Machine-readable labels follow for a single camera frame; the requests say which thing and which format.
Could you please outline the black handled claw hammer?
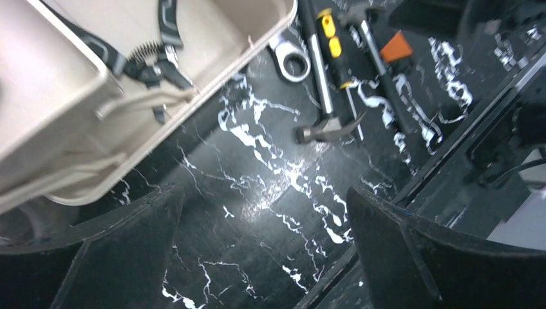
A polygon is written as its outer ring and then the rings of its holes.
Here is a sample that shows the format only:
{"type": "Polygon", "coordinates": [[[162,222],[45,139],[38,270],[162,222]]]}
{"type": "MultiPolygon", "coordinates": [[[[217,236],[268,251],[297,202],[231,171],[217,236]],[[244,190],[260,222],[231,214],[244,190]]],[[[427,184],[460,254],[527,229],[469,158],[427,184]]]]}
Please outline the black handled claw hammer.
{"type": "Polygon", "coordinates": [[[351,122],[343,125],[334,111],[334,103],[326,77],[325,66],[328,63],[323,56],[317,32],[316,17],[318,13],[314,10],[311,1],[299,1],[297,11],[301,20],[301,29],[311,56],[315,85],[322,108],[322,119],[317,124],[296,129],[298,141],[302,144],[312,141],[331,142],[349,135],[353,131],[356,131],[359,139],[363,141],[364,135],[361,121],[364,115],[360,113],[357,120],[353,118],[351,122]]]}

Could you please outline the grey black pruning pliers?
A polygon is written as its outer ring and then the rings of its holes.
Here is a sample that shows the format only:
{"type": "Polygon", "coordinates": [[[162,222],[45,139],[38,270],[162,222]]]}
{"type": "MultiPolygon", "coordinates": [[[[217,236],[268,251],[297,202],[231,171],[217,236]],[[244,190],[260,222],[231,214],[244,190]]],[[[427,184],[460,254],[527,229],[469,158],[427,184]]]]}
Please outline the grey black pruning pliers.
{"type": "Polygon", "coordinates": [[[127,57],[107,41],[67,20],[52,7],[48,9],[101,58],[115,77],[127,75],[145,84],[147,89],[159,88],[160,83],[166,80],[178,89],[190,90],[194,88],[193,82],[179,70],[176,52],[184,46],[177,25],[177,3],[172,0],[158,2],[161,41],[145,42],[133,49],[127,57]]]}

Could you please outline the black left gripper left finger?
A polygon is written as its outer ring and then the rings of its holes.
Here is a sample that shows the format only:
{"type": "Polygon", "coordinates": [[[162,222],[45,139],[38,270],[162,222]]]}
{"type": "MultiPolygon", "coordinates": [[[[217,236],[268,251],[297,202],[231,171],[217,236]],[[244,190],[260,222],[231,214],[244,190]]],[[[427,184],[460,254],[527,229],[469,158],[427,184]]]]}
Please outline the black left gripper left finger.
{"type": "Polygon", "coordinates": [[[1,248],[2,308],[155,308],[184,206],[170,186],[1,248]]]}

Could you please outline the small black hammer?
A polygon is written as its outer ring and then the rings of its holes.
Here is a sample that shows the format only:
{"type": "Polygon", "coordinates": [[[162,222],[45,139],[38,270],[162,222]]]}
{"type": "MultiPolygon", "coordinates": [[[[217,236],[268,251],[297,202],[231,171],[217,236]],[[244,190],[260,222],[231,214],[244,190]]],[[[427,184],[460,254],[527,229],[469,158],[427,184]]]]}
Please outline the small black hammer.
{"type": "Polygon", "coordinates": [[[351,5],[345,13],[339,15],[339,20],[344,27],[355,27],[359,32],[360,38],[368,46],[371,60],[379,76],[380,85],[394,112],[400,131],[405,135],[416,133],[419,130],[419,127],[414,122],[412,114],[403,103],[393,81],[393,77],[388,72],[381,59],[379,49],[368,22],[368,12],[378,9],[378,7],[373,6],[368,1],[360,1],[351,5]]]}

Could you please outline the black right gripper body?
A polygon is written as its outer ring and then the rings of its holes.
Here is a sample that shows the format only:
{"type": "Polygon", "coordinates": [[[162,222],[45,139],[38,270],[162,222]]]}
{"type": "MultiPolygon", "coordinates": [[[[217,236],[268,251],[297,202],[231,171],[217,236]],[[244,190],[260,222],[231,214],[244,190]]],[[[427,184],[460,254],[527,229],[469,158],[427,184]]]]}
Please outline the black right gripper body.
{"type": "Polygon", "coordinates": [[[499,18],[503,1],[407,0],[392,10],[388,25],[445,41],[463,41],[474,35],[479,24],[499,18]]]}

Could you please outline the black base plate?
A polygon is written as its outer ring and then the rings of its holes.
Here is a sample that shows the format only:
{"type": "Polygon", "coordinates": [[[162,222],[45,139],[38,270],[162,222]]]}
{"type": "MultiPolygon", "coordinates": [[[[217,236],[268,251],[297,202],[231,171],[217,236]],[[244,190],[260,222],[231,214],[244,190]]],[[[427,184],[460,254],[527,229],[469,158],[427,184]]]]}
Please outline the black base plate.
{"type": "MultiPolygon", "coordinates": [[[[545,253],[545,49],[524,59],[427,173],[390,203],[476,238],[545,253]]],[[[299,308],[374,308],[354,246],[299,308]]]]}

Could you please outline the black yellow screwdriver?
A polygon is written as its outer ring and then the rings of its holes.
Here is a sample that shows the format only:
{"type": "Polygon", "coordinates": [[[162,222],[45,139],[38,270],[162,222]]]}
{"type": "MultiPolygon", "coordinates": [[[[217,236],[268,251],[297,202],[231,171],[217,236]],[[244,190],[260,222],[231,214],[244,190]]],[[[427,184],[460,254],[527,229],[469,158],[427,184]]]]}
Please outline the black yellow screwdriver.
{"type": "Polygon", "coordinates": [[[334,17],[331,8],[325,8],[317,14],[316,25],[320,46],[328,63],[328,68],[332,71],[337,88],[346,93],[353,117],[357,120],[359,115],[349,89],[353,80],[348,72],[348,57],[344,51],[344,41],[339,36],[341,33],[339,20],[334,17]]]}

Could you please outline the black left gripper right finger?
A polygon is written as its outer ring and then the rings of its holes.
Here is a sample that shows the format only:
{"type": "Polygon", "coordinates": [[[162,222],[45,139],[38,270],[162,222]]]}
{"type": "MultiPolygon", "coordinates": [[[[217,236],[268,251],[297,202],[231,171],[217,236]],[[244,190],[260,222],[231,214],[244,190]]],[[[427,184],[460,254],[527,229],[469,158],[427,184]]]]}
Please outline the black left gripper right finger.
{"type": "Polygon", "coordinates": [[[476,238],[350,188],[374,308],[544,308],[545,253],[476,238]]]}

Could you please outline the orange black hex key holder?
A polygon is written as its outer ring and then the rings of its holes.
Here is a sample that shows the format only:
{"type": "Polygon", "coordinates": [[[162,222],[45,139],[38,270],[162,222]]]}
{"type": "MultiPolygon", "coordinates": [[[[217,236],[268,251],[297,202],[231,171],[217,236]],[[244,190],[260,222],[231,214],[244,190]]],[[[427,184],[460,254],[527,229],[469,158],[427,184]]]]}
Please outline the orange black hex key holder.
{"type": "Polygon", "coordinates": [[[414,65],[413,48],[400,30],[382,47],[380,56],[386,64],[399,73],[405,73],[414,65]]]}

